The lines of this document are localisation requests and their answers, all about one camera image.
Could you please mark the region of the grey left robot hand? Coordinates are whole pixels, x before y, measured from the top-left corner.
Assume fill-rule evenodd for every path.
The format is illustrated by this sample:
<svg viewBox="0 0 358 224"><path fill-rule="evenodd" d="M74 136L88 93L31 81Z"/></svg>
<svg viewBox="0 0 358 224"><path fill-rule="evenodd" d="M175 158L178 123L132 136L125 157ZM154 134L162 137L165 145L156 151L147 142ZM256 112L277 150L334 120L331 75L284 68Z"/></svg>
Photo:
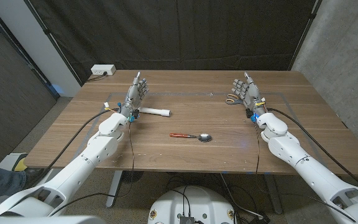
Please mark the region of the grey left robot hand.
<svg viewBox="0 0 358 224"><path fill-rule="evenodd" d="M147 80L145 78L141 79L140 71L138 71L132 85L128 89L126 97L124 98L120 114L125 116L129 121L133 121L133 112L140 107L141 102L148 91Z"/></svg>

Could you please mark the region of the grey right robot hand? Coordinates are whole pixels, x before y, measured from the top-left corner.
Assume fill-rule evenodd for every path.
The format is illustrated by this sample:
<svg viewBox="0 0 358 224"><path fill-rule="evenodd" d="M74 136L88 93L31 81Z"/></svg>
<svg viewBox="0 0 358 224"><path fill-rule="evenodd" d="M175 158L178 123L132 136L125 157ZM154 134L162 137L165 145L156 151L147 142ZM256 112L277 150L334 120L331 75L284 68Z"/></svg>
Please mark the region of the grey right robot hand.
<svg viewBox="0 0 358 224"><path fill-rule="evenodd" d="M244 72L246 80L235 79L233 82L232 92L237 95L246 108L247 115L258 118L265 114L265 101L260 96L259 88L254 83L248 72Z"/></svg>

